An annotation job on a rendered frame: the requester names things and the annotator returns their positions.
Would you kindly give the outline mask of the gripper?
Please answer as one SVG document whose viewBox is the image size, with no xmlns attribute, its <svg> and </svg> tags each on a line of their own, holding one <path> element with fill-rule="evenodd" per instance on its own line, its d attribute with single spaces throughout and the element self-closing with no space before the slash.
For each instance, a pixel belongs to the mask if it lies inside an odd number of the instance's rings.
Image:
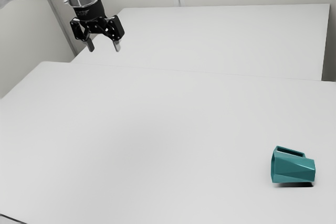
<svg viewBox="0 0 336 224">
<path fill-rule="evenodd" d="M 125 31 L 117 15 L 107 18 L 101 0 L 87 7 L 74 8 L 74 11 L 76 17 L 70 21 L 73 35 L 76 40 L 83 42 L 90 52 L 94 51 L 90 33 L 104 34 L 112 40 L 116 52 L 121 50 L 120 40 Z"/>
</svg>

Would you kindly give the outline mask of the teal faceted mug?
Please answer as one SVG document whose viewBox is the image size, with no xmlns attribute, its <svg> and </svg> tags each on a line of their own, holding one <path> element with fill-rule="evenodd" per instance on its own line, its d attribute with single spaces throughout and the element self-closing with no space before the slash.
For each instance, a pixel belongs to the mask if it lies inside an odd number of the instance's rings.
<svg viewBox="0 0 336 224">
<path fill-rule="evenodd" d="M 305 153 L 276 146 L 271 158 L 271 181 L 281 183 L 312 183 L 315 181 L 316 166 Z"/>
</svg>

